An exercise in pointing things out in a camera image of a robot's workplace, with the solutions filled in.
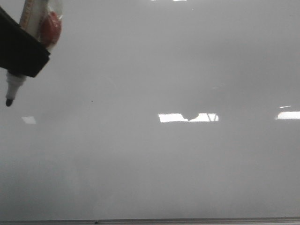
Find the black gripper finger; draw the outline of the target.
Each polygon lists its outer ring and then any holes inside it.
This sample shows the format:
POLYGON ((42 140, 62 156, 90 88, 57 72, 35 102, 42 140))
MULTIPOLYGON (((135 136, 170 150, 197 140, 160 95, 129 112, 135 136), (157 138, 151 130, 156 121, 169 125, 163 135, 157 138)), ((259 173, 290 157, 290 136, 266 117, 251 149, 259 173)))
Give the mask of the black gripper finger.
POLYGON ((4 10, 0 9, 0 67, 36 77, 50 53, 4 10))

